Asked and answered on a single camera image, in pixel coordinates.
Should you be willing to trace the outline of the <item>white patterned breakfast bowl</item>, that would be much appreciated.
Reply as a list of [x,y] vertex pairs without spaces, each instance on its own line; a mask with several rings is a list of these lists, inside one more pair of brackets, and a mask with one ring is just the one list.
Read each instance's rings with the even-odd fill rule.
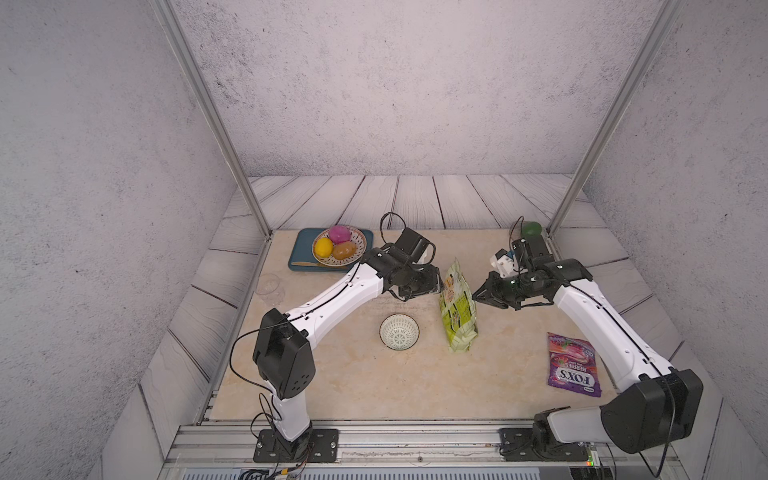
[[379,328],[382,343],[394,351],[405,351],[418,341],[420,328],[418,323],[405,314],[393,314],[385,318]]

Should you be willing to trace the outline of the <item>green oats bag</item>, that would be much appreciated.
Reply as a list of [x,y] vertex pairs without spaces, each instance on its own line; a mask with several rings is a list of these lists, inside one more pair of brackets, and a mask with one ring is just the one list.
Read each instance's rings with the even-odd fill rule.
[[450,349],[454,352],[468,351],[478,336],[477,307],[457,259],[443,279],[439,306]]

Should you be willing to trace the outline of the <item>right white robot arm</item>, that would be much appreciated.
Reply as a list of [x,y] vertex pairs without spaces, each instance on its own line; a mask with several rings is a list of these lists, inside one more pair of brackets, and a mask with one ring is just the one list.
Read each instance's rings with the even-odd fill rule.
[[475,301],[520,310],[543,297],[565,313],[603,361],[618,394],[605,405],[544,411],[534,421],[542,449],[573,443],[612,443],[635,454],[692,434],[704,386],[657,353],[605,298],[577,260],[532,267],[514,277],[489,273]]

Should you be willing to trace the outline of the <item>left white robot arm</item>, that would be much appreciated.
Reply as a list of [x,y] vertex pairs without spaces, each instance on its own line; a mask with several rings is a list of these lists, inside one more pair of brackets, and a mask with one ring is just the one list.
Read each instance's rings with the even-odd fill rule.
[[407,302],[441,290],[437,266],[414,264],[393,246],[374,248],[310,301],[286,313],[268,311],[262,317],[253,361],[273,395],[273,424],[279,436],[296,442],[311,429],[304,391],[316,374],[313,350],[335,326],[381,295]]

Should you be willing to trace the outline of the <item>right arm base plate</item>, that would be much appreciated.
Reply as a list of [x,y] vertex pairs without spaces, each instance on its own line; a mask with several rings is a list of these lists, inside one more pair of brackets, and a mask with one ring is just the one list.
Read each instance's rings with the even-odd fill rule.
[[562,443],[546,430],[503,428],[499,430],[499,454],[508,462],[587,462],[588,449],[579,443]]

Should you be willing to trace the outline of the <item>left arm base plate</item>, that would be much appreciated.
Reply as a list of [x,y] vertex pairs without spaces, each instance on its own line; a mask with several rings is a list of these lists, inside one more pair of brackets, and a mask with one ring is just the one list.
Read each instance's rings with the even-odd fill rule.
[[334,463],[337,459],[339,431],[310,428],[293,441],[278,431],[263,429],[257,436],[253,461],[262,463]]

